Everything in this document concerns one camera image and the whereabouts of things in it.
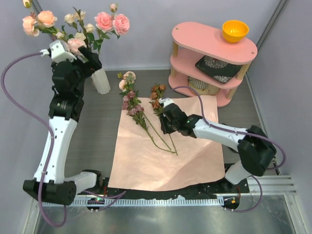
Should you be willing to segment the light pink peony stem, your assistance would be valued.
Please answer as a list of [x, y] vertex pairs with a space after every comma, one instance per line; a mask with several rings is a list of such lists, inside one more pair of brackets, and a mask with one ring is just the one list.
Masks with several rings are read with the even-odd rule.
[[86, 43], [81, 39], [71, 38], [71, 39], [68, 39], [67, 42], [65, 42], [65, 50], [67, 52], [71, 52], [74, 55], [78, 55], [78, 56], [83, 55], [82, 52], [79, 51], [80, 47], [87, 48]]

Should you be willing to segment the brown rose flower stem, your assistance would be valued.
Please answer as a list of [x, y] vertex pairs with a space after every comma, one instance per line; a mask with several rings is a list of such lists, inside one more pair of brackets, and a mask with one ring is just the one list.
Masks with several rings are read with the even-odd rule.
[[160, 106], [159, 99], [164, 97], [165, 90], [166, 86], [159, 84], [156, 84], [151, 88], [151, 101], [149, 103], [152, 105], [154, 114], [158, 117], [163, 114], [163, 107]]

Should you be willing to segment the cream rose flower stem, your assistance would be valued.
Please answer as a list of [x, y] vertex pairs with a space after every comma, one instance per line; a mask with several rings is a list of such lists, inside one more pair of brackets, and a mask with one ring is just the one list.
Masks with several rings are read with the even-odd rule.
[[75, 12], [73, 14], [67, 14], [64, 17], [64, 22], [70, 26], [71, 28], [75, 29], [75, 34], [68, 34], [65, 31], [65, 25], [61, 27], [61, 31], [65, 33], [66, 40], [62, 40], [67, 42], [68, 39], [77, 38], [81, 39], [86, 43], [87, 49], [90, 51], [94, 51], [93, 49], [93, 42], [96, 40], [94, 36], [95, 27], [92, 24], [85, 24], [85, 11], [78, 10], [74, 8]]

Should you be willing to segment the peach rose flower stem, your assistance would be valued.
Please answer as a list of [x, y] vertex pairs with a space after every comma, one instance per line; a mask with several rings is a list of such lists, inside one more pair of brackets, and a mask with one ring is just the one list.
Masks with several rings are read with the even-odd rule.
[[124, 90], [135, 91], [134, 90], [134, 82], [136, 80], [136, 75], [134, 72], [128, 71], [125, 74], [118, 73], [117, 77], [120, 79], [119, 89], [121, 90], [121, 92], [124, 92]]

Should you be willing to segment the mauve flower stem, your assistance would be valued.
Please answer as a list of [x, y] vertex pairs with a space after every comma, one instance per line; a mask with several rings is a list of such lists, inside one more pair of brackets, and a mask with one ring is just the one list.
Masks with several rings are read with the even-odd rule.
[[[141, 105], [141, 101], [137, 97], [137, 92], [133, 90], [130, 91], [124, 90], [124, 92], [121, 92], [120, 94], [122, 96], [122, 110], [126, 111], [126, 114], [135, 121], [136, 125], [140, 126], [144, 130], [144, 132], [148, 135], [148, 137], [152, 141], [153, 145], [162, 151], [177, 155], [176, 150], [172, 150], [170, 148], [170, 146], [160, 136], [160, 134], [157, 132], [153, 124], [149, 121], [149, 119], [145, 115], [144, 108]], [[149, 132], [149, 127], [153, 129], [156, 135], [165, 144], [166, 148], [158, 146], [158, 144], [154, 140], [154, 137]]]

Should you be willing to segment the pink rose flower stem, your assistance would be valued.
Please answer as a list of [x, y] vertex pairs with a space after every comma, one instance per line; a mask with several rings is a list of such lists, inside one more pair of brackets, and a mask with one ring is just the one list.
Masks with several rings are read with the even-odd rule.
[[95, 17], [96, 32], [98, 39], [93, 42], [93, 49], [100, 53], [101, 46], [105, 39], [110, 39], [109, 35], [115, 35], [117, 39], [128, 33], [130, 20], [122, 13], [117, 13], [118, 4], [109, 5], [110, 13], [100, 12]]

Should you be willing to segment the pink wrapping paper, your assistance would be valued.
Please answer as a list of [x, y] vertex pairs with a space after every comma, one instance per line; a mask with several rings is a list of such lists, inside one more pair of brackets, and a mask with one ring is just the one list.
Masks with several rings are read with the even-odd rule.
[[225, 176], [221, 144], [183, 136], [165, 135], [149, 98], [140, 98], [148, 131], [122, 111], [109, 187], [143, 191], [170, 191]]

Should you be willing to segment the peach peony flower stem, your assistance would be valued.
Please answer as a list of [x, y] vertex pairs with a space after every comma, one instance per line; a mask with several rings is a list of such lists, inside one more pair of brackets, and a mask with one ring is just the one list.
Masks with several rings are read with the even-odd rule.
[[52, 40], [66, 40], [65, 33], [55, 27], [58, 18], [49, 10], [43, 10], [38, 0], [22, 0], [24, 8], [30, 15], [22, 19], [24, 33], [37, 37], [40, 33], [49, 34]]

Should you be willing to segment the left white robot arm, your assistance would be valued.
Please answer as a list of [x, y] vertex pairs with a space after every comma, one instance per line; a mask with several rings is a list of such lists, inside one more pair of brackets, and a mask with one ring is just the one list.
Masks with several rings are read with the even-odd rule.
[[97, 195], [104, 188], [99, 171], [84, 170], [76, 176], [64, 176], [69, 144], [84, 105], [85, 80], [102, 68], [97, 54], [83, 46], [78, 50], [86, 62], [65, 57], [51, 64], [54, 96], [49, 105], [49, 133], [33, 179], [23, 183], [23, 190], [37, 201], [70, 205], [76, 194], [88, 189]]

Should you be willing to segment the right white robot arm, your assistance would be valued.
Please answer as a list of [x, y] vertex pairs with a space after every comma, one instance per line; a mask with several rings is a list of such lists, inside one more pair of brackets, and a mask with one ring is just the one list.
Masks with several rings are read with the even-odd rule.
[[238, 152], [238, 162], [230, 166], [220, 180], [221, 189], [227, 193], [250, 176], [263, 176], [276, 154], [276, 148], [257, 126], [234, 128], [208, 121], [203, 116], [188, 116], [175, 103], [162, 106], [161, 128], [165, 134], [179, 132], [186, 137], [215, 141]]

